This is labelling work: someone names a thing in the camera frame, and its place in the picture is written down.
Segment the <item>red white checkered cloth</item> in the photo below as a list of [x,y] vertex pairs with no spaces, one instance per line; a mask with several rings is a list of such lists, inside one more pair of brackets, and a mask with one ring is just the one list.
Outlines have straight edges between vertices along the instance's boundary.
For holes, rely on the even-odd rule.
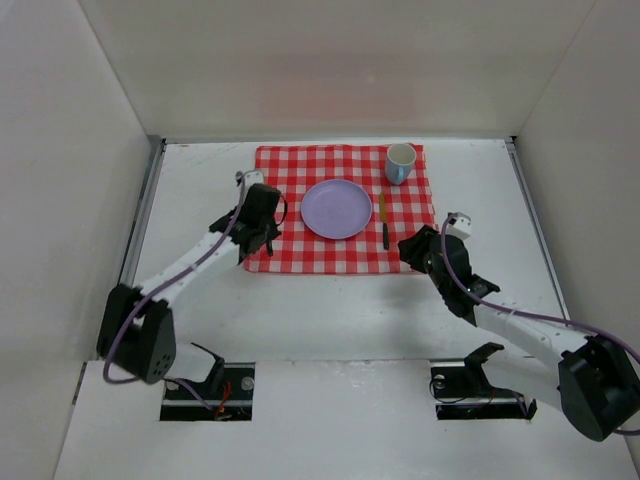
[[435,223],[426,152],[400,184],[389,182],[386,145],[263,145],[255,166],[280,190],[273,251],[244,262],[251,273],[380,275],[409,272],[397,244]]

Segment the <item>gold knife black handle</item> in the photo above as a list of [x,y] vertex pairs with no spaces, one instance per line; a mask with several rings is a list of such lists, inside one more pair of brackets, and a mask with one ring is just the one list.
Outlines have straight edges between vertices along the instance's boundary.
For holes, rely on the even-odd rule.
[[384,192],[379,194],[379,215],[382,222],[382,243],[384,250],[388,251],[390,248],[390,235],[388,228],[387,208]]

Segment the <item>purple plate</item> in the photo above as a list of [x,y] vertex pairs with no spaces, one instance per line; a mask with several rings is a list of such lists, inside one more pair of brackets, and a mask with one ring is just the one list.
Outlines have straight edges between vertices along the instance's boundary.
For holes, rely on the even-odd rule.
[[330,179],[304,195],[300,214],[305,226],[329,240],[351,238],[365,229],[373,213],[369,194],[354,182]]

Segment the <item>light blue mug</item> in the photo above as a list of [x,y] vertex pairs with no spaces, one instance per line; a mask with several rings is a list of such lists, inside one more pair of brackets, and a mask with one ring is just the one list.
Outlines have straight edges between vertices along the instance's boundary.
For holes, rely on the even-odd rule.
[[408,143],[396,143],[387,147],[385,176],[392,185],[401,185],[411,173],[417,160],[416,149]]

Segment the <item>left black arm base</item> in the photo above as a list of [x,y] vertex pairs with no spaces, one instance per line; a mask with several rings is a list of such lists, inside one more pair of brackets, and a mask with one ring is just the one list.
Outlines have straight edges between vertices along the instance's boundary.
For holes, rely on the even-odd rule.
[[246,422],[252,419],[256,365],[228,363],[195,342],[180,344],[165,381],[162,422]]

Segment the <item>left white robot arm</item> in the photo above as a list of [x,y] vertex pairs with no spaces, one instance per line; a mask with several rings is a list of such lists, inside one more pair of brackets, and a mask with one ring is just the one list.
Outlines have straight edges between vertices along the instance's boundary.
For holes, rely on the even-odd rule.
[[177,343],[177,301],[188,288],[204,285],[261,248],[271,254],[273,240],[281,235],[276,210],[286,202],[264,183],[248,186],[240,177],[238,185],[238,205],[187,253],[139,285],[120,283],[110,291],[96,346],[105,382],[206,384],[218,375],[221,357]]

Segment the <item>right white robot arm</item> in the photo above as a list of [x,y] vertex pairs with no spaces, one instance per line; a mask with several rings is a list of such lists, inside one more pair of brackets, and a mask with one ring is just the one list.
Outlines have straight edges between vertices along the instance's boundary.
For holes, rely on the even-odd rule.
[[447,309],[532,356],[531,362],[483,366],[500,344],[469,354],[466,366],[486,385],[513,379],[513,390],[562,412],[583,436],[622,434],[639,412],[639,354],[622,339],[579,322],[518,308],[494,283],[473,273],[461,238],[423,226],[398,244],[402,262],[426,274]]

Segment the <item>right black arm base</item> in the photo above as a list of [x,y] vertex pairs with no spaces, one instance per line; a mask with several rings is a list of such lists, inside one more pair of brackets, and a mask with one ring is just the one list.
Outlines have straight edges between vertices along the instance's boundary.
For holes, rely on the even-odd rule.
[[431,363],[428,387],[439,421],[533,419],[537,412],[535,399],[529,401],[520,392],[493,386],[485,375],[484,364],[504,349],[489,342],[463,359]]

